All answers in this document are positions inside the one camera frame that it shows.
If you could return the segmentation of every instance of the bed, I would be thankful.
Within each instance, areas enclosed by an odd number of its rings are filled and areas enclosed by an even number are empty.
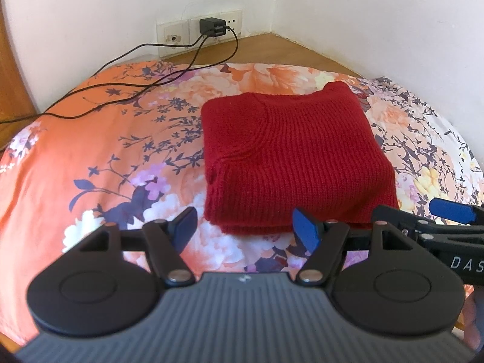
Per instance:
[[[180,68],[158,60],[121,64],[80,87],[150,83]],[[335,80],[357,95],[376,141],[394,165],[401,209],[429,217],[428,202],[434,197],[484,202],[481,168],[459,133],[390,79],[264,64],[190,72],[81,119],[43,116],[9,143],[0,160],[0,332],[21,345],[36,335],[25,303],[27,285],[99,225],[139,228],[153,219],[170,220],[188,206],[197,209],[199,224],[182,257],[197,276],[204,271],[288,271],[294,276],[308,252],[293,234],[233,237],[203,219],[200,107],[214,97],[248,91],[306,94]],[[99,87],[51,111],[73,116],[135,91]],[[365,255],[350,253],[345,266]],[[126,253],[125,258],[148,268],[142,253]]]

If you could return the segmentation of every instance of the red sweater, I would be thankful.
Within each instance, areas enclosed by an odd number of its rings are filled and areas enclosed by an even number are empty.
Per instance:
[[[398,207],[393,167],[343,82],[217,98],[201,117],[205,218],[226,233],[290,231],[295,207],[350,224],[368,224],[379,204]]]

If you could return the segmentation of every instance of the wooden bed frame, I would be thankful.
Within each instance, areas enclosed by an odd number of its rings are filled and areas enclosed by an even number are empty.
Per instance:
[[[35,107],[24,86],[10,46],[0,5],[0,121],[35,113]],[[0,154],[12,137],[30,122],[31,120],[25,120],[13,124],[0,124]]]

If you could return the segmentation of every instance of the power adapter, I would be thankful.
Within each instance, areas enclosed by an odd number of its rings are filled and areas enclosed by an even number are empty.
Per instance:
[[[200,19],[200,34],[208,37],[220,37],[227,33],[227,22],[223,19],[206,18]]]

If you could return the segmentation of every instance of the electrical outlet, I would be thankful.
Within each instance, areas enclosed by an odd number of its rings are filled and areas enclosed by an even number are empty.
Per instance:
[[[188,20],[159,24],[156,26],[156,36],[158,43],[168,45],[189,45],[192,43],[190,42],[190,24]],[[158,54],[160,57],[165,57],[171,54],[183,53],[187,50],[189,48],[159,47]]]
[[[206,19],[206,18],[211,18],[211,17],[217,18],[218,17],[217,15],[218,15],[218,13],[214,13],[212,15],[203,15],[203,16],[199,16],[197,18],[193,18],[193,19],[189,20],[189,22],[190,22],[190,43],[194,43],[196,40],[199,39],[199,37],[201,35],[200,34],[200,19]],[[203,46],[212,45],[216,42],[217,42],[216,38],[210,37],[209,39],[207,39],[205,41]],[[200,46],[200,43],[197,44],[196,46],[194,46],[193,49],[196,49],[199,46]]]
[[[242,11],[232,11],[232,12],[221,12],[217,13],[217,16],[214,16],[218,19],[223,19],[227,22],[227,26],[234,29],[234,32],[237,34],[237,37],[240,38],[242,35]],[[217,42],[225,42],[225,41],[233,41],[234,35],[230,30],[227,30],[226,35],[222,35],[221,37],[216,37]]]

